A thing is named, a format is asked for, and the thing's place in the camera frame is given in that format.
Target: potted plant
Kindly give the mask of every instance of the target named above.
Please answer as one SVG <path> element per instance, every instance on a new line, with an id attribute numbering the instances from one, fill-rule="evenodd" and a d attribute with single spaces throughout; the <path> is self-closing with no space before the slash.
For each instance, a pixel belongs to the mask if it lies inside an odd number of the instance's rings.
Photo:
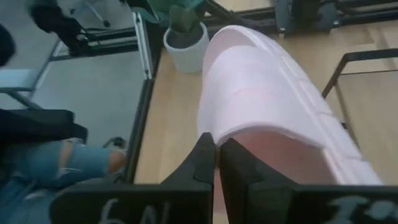
<path id="1" fill-rule="evenodd" d="M 203 0 L 147 0 L 155 17 L 142 8 L 133 8 L 148 22 L 167 26 L 164 45 L 176 69 L 183 73 L 201 70 L 209 37 L 201 22 Z"/>

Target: ripped jeans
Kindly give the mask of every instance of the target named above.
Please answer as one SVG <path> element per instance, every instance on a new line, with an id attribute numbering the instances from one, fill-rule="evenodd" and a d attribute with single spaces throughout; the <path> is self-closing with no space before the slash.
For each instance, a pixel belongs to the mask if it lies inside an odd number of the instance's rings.
<path id="1" fill-rule="evenodd" d="M 16 144 L 2 150 L 0 220 L 6 224 L 51 223 L 50 204 L 60 190 L 120 172 L 125 162 L 124 151 L 70 141 Z"/>

